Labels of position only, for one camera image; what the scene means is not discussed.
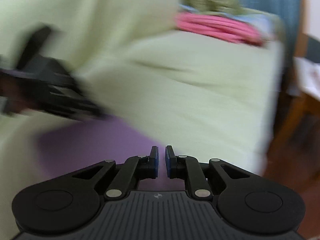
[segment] wooden chair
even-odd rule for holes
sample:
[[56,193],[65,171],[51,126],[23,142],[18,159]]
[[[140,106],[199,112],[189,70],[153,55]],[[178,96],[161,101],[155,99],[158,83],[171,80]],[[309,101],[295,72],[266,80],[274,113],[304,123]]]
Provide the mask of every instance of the wooden chair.
[[[320,20],[318,23],[314,23],[315,19],[312,17],[318,5],[314,0],[301,0],[300,2],[300,26],[294,54],[294,66],[290,73],[290,82],[296,84],[299,96],[292,100],[286,119],[275,133],[269,146],[269,155],[286,144],[305,114],[320,116],[320,80],[317,84],[312,76],[316,70],[315,63],[320,63],[320,36],[316,37],[318,30],[315,29],[316,24],[320,29]],[[287,83],[280,93],[279,101],[282,101],[286,96],[288,85]]]

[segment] light green bed sheet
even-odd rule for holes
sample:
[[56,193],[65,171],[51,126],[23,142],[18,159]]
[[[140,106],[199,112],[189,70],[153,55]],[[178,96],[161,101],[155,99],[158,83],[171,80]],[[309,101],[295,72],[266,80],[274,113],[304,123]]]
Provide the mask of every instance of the light green bed sheet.
[[[178,9],[178,0],[2,0],[0,54],[14,62],[18,33],[50,23],[65,35],[43,54],[67,62],[114,114],[201,162],[216,157],[261,173],[283,44],[256,48],[170,31]],[[18,232],[14,195],[43,179],[33,136],[73,121],[30,112],[0,122],[6,240]]]

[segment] ribbed black plate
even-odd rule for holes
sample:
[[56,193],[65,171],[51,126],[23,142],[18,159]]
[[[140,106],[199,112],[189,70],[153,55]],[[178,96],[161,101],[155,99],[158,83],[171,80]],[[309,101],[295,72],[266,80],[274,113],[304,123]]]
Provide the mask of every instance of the ribbed black plate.
[[295,232],[253,236],[226,224],[209,202],[189,198],[184,191],[132,191],[107,202],[89,225],[63,236],[22,233],[16,240],[303,240]]

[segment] purple surface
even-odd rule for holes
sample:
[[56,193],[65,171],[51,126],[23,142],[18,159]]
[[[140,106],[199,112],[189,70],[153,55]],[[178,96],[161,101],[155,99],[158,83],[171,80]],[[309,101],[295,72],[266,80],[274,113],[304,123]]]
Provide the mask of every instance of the purple surface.
[[51,179],[106,159],[124,163],[131,156],[149,155],[154,145],[159,147],[159,176],[141,181],[139,189],[184,190],[182,180],[167,177],[165,145],[152,141],[116,117],[79,122],[42,134],[38,139],[38,161],[46,179]]

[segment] bed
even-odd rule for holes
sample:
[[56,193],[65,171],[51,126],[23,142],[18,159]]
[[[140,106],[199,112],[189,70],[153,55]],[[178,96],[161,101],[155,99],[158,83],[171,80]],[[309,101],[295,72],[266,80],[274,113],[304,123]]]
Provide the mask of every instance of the bed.
[[[257,48],[177,31],[179,0],[145,1],[2,0],[8,64],[21,46],[17,33],[39,21],[59,28],[64,35],[43,54],[64,60],[111,116],[85,123],[34,111],[1,116],[1,239],[17,232],[11,201],[22,188],[103,159],[123,162],[152,145],[162,158],[172,145],[200,162],[221,158],[262,174],[285,53],[280,18],[269,14],[278,39]],[[163,164],[161,178],[142,189],[183,187],[168,183]]]

